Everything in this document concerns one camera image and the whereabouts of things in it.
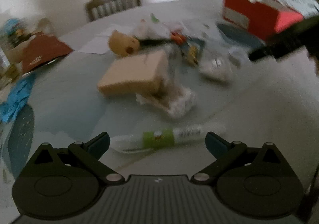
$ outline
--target plastic wrapper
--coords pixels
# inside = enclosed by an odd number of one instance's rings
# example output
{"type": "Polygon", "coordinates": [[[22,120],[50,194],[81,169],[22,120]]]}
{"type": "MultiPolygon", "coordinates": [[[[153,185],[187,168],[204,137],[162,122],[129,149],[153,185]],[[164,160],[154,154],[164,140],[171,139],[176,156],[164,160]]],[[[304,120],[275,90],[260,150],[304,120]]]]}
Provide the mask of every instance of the plastic wrapper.
{"type": "Polygon", "coordinates": [[[248,53],[250,48],[232,46],[229,49],[229,61],[232,62],[236,67],[240,68],[244,64],[251,64],[251,61],[248,58],[248,53]]]}
{"type": "Polygon", "coordinates": [[[177,119],[184,116],[196,103],[196,95],[189,88],[172,86],[162,95],[136,94],[140,104],[152,104],[165,111],[171,118],[177,119]]]}
{"type": "Polygon", "coordinates": [[[169,39],[171,32],[161,22],[154,23],[149,20],[141,20],[131,32],[131,35],[135,36],[138,40],[157,40],[157,39],[169,39]]]}
{"type": "Polygon", "coordinates": [[[223,83],[230,83],[233,79],[230,62],[222,56],[211,60],[201,60],[199,71],[204,76],[223,83]]]}

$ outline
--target green label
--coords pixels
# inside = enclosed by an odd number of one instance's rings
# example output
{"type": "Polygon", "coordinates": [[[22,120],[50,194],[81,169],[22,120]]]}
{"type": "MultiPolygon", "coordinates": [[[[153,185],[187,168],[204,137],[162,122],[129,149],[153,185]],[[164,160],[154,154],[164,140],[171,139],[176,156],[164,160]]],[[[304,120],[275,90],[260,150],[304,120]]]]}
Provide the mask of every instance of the green label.
{"type": "Polygon", "coordinates": [[[163,148],[174,146],[173,129],[166,129],[162,132],[144,132],[144,148],[163,148]]]}
{"type": "Polygon", "coordinates": [[[151,20],[153,23],[158,23],[159,20],[155,17],[155,15],[153,13],[151,13],[151,20]]]}

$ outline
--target clutter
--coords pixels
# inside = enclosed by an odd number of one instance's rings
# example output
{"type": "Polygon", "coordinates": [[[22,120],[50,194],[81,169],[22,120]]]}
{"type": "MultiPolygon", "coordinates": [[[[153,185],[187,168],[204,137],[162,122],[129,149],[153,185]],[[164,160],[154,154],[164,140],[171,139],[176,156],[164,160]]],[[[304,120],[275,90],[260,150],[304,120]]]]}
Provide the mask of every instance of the clutter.
{"type": "Polygon", "coordinates": [[[25,33],[25,28],[22,21],[16,18],[7,20],[4,25],[4,31],[8,35],[8,40],[12,47],[16,47],[30,38],[31,35],[25,33]]]}
{"type": "Polygon", "coordinates": [[[204,76],[223,83],[230,83],[233,79],[230,62],[222,56],[211,60],[201,60],[199,71],[204,76]]]}
{"type": "Polygon", "coordinates": [[[114,30],[108,40],[110,50],[119,56],[136,54],[140,49],[138,39],[114,30]]]}
{"type": "Polygon", "coordinates": [[[3,50],[0,48],[0,90],[5,88],[8,84],[15,81],[21,73],[21,70],[17,68],[16,64],[11,64],[3,52],[3,50]]]}
{"type": "Polygon", "coordinates": [[[35,75],[30,74],[20,79],[11,89],[7,101],[0,104],[2,122],[7,123],[16,119],[17,114],[28,101],[34,81],[35,75]]]}
{"type": "Polygon", "coordinates": [[[162,24],[154,14],[151,14],[151,20],[151,22],[141,20],[141,23],[133,29],[131,34],[136,39],[114,31],[109,39],[110,49],[120,56],[127,56],[137,53],[140,48],[146,46],[157,46],[174,42],[180,46],[182,55],[185,56],[191,65],[198,64],[198,59],[205,45],[203,40],[186,36],[183,32],[185,28],[180,24],[162,24]],[[127,48],[126,43],[129,42],[131,44],[133,40],[135,42],[139,41],[140,46],[138,48],[127,48]]]}
{"type": "Polygon", "coordinates": [[[302,21],[302,14],[275,0],[224,0],[224,19],[262,40],[302,21]]]}
{"type": "Polygon", "coordinates": [[[136,94],[141,104],[152,104],[165,111],[171,118],[184,116],[196,103],[196,94],[189,88],[177,85],[172,81],[162,84],[156,94],[136,94]]]}
{"type": "Polygon", "coordinates": [[[32,36],[29,45],[23,50],[22,73],[27,73],[45,62],[65,56],[72,51],[57,37],[38,32],[32,36]]]}
{"type": "Polygon", "coordinates": [[[207,132],[213,131],[219,136],[226,132],[221,123],[208,122],[182,128],[169,128],[161,131],[143,132],[139,135],[124,135],[110,138],[110,147],[120,153],[152,151],[181,144],[201,142],[207,132]]]}
{"type": "Polygon", "coordinates": [[[127,56],[111,64],[97,87],[104,95],[135,92],[154,94],[167,78],[167,68],[168,60],[163,50],[127,56]]]}

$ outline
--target chair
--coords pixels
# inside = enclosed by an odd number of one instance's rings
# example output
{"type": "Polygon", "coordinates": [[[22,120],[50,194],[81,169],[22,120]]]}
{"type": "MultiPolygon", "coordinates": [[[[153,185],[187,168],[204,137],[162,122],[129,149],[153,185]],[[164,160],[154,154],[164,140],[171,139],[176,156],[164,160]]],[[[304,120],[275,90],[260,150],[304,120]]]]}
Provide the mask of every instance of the chair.
{"type": "Polygon", "coordinates": [[[90,22],[135,6],[141,6],[141,0],[91,0],[86,4],[90,22]]]}

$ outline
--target red box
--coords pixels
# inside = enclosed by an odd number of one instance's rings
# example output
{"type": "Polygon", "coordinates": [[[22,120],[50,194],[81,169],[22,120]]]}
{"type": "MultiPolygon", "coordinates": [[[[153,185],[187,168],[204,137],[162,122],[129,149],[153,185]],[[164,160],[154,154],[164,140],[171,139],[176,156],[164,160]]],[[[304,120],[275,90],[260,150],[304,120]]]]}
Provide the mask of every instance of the red box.
{"type": "Polygon", "coordinates": [[[276,0],[224,0],[223,18],[262,40],[303,20],[302,14],[276,0]]]}

